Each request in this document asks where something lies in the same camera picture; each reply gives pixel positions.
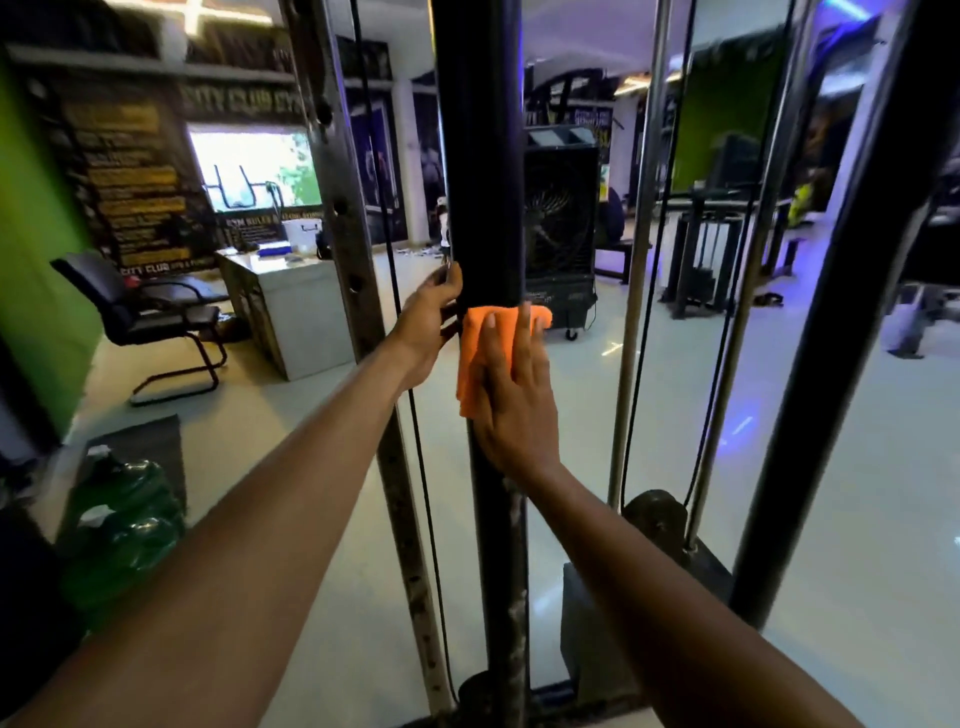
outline white desk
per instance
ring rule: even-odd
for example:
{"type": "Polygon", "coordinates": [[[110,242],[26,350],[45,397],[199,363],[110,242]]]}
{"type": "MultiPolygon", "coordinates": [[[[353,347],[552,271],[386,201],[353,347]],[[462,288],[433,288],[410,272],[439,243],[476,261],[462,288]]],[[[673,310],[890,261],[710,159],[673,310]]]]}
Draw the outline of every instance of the white desk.
{"type": "Polygon", "coordinates": [[[352,362],[347,314],[332,260],[218,251],[233,310],[287,379],[352,362]]]}

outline black chair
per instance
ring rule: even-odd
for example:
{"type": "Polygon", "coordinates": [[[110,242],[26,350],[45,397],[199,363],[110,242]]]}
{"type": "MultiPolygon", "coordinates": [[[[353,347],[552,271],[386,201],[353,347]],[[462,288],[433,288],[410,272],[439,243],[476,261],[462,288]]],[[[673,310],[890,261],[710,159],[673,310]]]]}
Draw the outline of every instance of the black chair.
{"type": "Polygon", "coordinates": [[[217,370],[227,363],[227,350],[224,349],[216,328],[220,309],[213,305],[202,305],[203,297],[196,288],[179,281],[147,280],[140,283],[137,288],[130,289],[113,265],[93,251],[71,253],[57,258],[50,264],[97,307],[104,322],[107,339],[117,346],[152,344],[155,341],[165,341],[181,336],[192,339],[197,345],[197,350],[204,359],[202,367],[178,369],[175,372],[148,376],[133,390],[131,405],[139,407],[144,404],[179,400],[183,397],[212,392],[219,386],[217,370]],[[152,296],[149,289],[162,290],[159,286],[180,286],[190,289],[196,295],[197,303],[184,303],[182,297],[171,300],[152,296]],[[210,362],[210,357],[207,356],[206,349],[196,331],[207,332],[210,340],[220,349],[219,362],[216,364],[210,362]],[[133,397],[151,382],[196,372],[210,374],[212,381],[209,387],[152,400],[133,400],[133,397]]]}

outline green bag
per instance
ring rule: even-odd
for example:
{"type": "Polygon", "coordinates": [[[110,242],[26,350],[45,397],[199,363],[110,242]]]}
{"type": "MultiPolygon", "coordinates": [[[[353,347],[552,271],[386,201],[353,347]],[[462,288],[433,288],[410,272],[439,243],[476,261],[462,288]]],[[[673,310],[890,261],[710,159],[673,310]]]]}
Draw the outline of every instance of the green bag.
{"type": "Polygon", "coordinates": [[[70,493],[57,551],[63,594],[87,629],[97,631],[121,597],[177,545],[186,523],[157,463],[122,463],[105,446],[88,457],[92,468],[70,493]]]}

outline floor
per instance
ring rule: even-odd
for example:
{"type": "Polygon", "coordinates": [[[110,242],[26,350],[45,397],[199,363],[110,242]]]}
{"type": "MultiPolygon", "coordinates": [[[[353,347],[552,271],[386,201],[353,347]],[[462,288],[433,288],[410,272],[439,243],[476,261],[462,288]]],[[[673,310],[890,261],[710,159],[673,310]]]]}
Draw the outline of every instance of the floor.
{"type": "MultiPolygon", "coordinates": [[[[823,235],[815,231],[811,237],[801,247],[798,275],[773,286],[786,306],[754,309],[747,330],[701,531],[728,567],[826,248],[823,235]]],[[[401,293],[436,262],[399,255],[401,293]]],[[[376,265],[381,290],[389,292],[383,255],[376,265]]],[[[564,462],[605,497],[626,288],[600,280],[597,290],[589,330],[575,342],[552,333],[548,347],[564,462]]],[[[389,326],[395,318],[389,295],[384,303],[389,326]]],[[[960,387],[953,379],[960,372],[960,328],[939,324],[925,341],[925,360],[901,361],[886,354],[883,344],[905,315],[898,309],[885,322],[766,631],[870,728],[955,725],[960,715],[960,387]]],[[[675,322],[654,305],[627,498],[651,488],[683,497],[721,327],[719,318],[675,322]]],[[[105,344],[74,442],[179,413],[195,522],[348,368],[287,383],[249,343],[234,345],[218,392],[129,409],[125,399],[133,386],[148,373],[182,366],[196,356],[189,346],[105,344]]],[[[451,667],[459,685],[482,670],[486,658],[467,439],[453,396],[456,363],[454,347],[447,347],[417,399],[451,667]]],[[[410,442],[405,402],[401,409],[410,442]]],[[[415,472],[416,454],[409,450],[415,472]]],[[[539,686],[567,677],[559,650],[566,559],[533,508],[529,544],[531,676],[539,686]]],[[[390,728],[426,713],[379,475],[371,470],[262,725],[390,728]]],[[[651,715],[611,723],[656,724],[651,715]]]]}

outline hand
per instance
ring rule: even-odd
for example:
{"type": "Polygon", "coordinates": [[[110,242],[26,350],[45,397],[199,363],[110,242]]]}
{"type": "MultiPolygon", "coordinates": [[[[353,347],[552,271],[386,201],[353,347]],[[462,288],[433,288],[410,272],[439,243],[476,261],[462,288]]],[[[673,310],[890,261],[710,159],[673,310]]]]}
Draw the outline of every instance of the hand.
{"type": "Polygon", "coordinates": [[[471,371],[477,388],[473,429],[480,447],[524,489],[552,478],[563,468],[557,405],[550,388],[542,321],[537,321],[530,335],[530,304],[520,307],[516,320],[512,372],[507,370],[492,314],[480,331],[480,352],[471,371]]]}
{"type": "Polygon", "coordinates": [[[464,287],[460,264],[431,273],[407,299],[394,330],[385,342],[404,362],[403,389],[423,384],[437,354],[457,332],[457,322],[444,326],[456,313],[453,301],[464,287]]]}

